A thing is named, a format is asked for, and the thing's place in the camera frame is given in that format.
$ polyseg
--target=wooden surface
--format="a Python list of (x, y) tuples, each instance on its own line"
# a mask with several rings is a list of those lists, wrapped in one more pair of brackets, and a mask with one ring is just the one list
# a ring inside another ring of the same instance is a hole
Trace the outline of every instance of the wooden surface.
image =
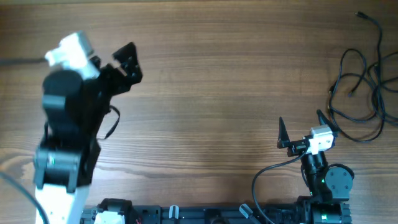
[[(252, 202), (251, 181), (265, 166), (286, 161), (276, 148), (278, 118), (291, 139), (317, 125), (345, 49), (376, 59), (377, 29), (354, 15), (361, 10), (384, 28), (383, 54), (398, 49), (394, 1), (223, 1), (66, 4), (0, 7), (0, 58), (41, 57), (58, 41), (85, 30), (104, 62), (134, 41), (144, 78), (115, 97), (121, 122), (96, 165), (87, 206), (105, 197), (136, 205), (211, 205)], [(386, 64), (386, 78), (396, 74)], [(349, 56), (345, 71), (359, 72)], [(41, 84), (47, 65), (0, 68), (1, 166), (34, 191), (32, 155), (43, 133)], [(356, 80), (340, 86), (336, 107), (364, 116), (368, 89), (346, 96)], [(396, 96), (386, 105), (398, 114)], [(104, 135), (114, 121), (104, 121)], [(353, 136), (378, 124), (339, 119)], [(329, 162), (351, 167), (354, 223), (398, 219), (398, 130), (387, 125), (371, 144), (338, 138)], [(308, 195), (300, 163), (266, 172), (257, 181), (261, 202), (294, 202)], [(27, 200), (0, 182), (0, 223), (33, 223)]]

